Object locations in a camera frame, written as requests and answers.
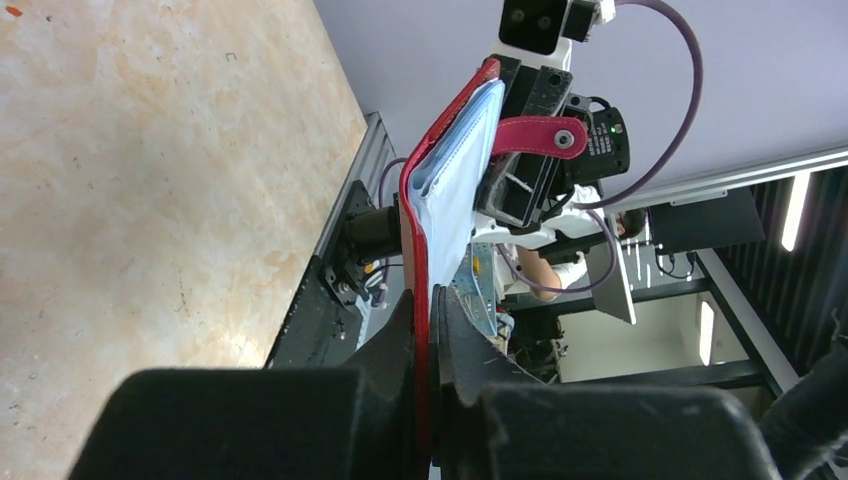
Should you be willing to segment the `red leather card holder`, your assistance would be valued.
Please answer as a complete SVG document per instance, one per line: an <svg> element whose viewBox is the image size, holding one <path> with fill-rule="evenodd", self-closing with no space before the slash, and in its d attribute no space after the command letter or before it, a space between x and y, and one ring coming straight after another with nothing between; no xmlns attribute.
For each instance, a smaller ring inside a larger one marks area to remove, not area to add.
<svg viewBox="0 0 848 480"><path fill-rule="evenodd" d="M588 145L571 117L501 119L505 84L490 58L474 73L410 153L399 179L405 282L413 297L414 439L418 456L433 452L430 401L430 310L436 286L458 269L474 224L476 190L493 156L530 153L571 160Z"/></svg>

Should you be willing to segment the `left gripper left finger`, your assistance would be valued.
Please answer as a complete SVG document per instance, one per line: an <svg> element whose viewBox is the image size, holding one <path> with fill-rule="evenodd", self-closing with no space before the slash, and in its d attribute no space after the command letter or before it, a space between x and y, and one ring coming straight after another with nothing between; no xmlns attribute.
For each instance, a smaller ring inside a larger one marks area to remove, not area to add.
<svg viewBox="0 0 848 480"><path fill-rule="evenodd" d="M151 369L104 405L74 479L414 479L413 294L336 367Z"/></svg>

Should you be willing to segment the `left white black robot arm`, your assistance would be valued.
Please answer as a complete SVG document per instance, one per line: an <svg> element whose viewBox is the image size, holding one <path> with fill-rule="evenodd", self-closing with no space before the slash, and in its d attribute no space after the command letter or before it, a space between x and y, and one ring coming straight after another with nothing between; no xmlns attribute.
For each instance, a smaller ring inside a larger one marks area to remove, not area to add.
<svg viewBox="0 0 848 480"><path fill-rule="evenodd" d="M105 404L74 479L802 479L847 440L847 352L760 420L708 387L547 385L455 292L406 291L338 367L154 369Z"/></svg>

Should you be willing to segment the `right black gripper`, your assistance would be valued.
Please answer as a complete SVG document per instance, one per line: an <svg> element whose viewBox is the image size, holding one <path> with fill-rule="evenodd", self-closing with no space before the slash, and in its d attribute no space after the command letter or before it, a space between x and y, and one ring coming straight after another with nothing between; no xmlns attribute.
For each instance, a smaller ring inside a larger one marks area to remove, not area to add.
<svg viewBox="0 0 848 480"><path fill-rule="evenodd" d="M563 116L583 122L588 143L569 161L543 155L504 155L492 160L476 191L476 213L508 228L529 229L541 223L561 193L569 193L575 185L602 193L601 179L629 170L629 138L616 107L598 96L569 94L573 75L565 70L531 67L500 54L493 58L500 62L505 85L501 120L557 116L562 111Z"/></svg>

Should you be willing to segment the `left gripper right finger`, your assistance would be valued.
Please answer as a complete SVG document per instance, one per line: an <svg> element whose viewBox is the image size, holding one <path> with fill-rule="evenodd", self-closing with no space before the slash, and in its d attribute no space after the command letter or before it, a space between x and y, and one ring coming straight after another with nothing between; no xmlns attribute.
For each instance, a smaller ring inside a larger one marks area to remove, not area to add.
<svg viewBox="0 0 848 480"><path fill-rule="evenodd" d="M430 308L433 459L446 479L775 479L753 419L711 387L548 385L470 322Z"/></svg>

